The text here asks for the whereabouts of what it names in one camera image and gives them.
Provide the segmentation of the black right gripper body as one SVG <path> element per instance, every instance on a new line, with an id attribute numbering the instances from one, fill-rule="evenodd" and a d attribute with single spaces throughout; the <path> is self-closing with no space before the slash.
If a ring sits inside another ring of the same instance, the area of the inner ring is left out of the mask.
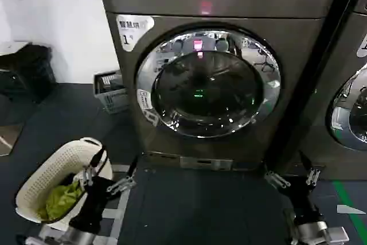
<path id="1" fill-rule="evenodd" d="M 314 223 L 320 221 L 321 213 L 318 207 L 309 199 L 309 195 L 315 186 L 307 184 L 307 177 L 305 176 L 287 176 L 285 180 L 290 183 L 290 186 L 282 189 L 282 194 L 291 201 L 295 213 L 295 222 Z"/>

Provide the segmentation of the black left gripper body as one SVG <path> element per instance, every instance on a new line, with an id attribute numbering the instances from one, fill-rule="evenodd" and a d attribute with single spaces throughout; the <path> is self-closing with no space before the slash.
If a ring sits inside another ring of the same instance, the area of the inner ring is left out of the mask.
<path id="1" fill-rule="evenodd" d="M 71 227 L 100 227 L 103 211 L 111 197 L 107 188 L 114 183 L 104 177 L 93 177 L 92 185 L 87 185 L 85 188 L 87 198 L 80 212 L 70 220 L 69 225 Z"/>

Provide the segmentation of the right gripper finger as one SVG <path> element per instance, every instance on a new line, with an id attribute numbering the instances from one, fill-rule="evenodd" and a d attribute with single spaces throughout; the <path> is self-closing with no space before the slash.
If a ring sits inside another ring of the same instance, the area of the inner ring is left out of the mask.
<path id="1" fill-rule="evenodd" d="M 282 176 L 278 175 L 274 171 L 269 170 L 265 162 L 263 162 L 262 165 L 264 170 L 264 179 L 275 189 L 284 190 L 290 187 L 290 182 L 285 180 Z"/>
<path id="2" fill-rule="evenodd" d="M 316 185 L 321 171 L 314 167 L 307 155 L 301 151 L 299 152 L 299 155 L 302 165 L 307 171 L 306 185 Z"/>

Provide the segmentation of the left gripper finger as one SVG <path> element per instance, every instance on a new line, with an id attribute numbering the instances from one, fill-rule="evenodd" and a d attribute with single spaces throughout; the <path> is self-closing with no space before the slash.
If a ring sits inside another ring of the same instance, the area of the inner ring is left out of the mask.
<path id="1" fill-rule="evenodd" d="M 134 180 L 134 174 L 136 171 L 136 167 L 138 164 L 139 158 L 135 157 L 128 167 L 128 171 L 124 178 L 121 178 L 116 183 L 110 185 L 107 188 L 107 193 L 124 193 L 127 190 L 130 190 L 136 185 L 136 181 Z"/>
<path id="2" fill-rule="evenodd" d="M 98 176 L 106 165 L 107 157 L 103 158 L 103 154 L 106 151 L 106 146 L 102 145 L 100 150 L 93 155 L 87 166 L 83 167 L 82 180 L 80 181 L 80 187 L 83 192 L 86 191 L 88 186 L 93 185 L 93 178 Z"/>

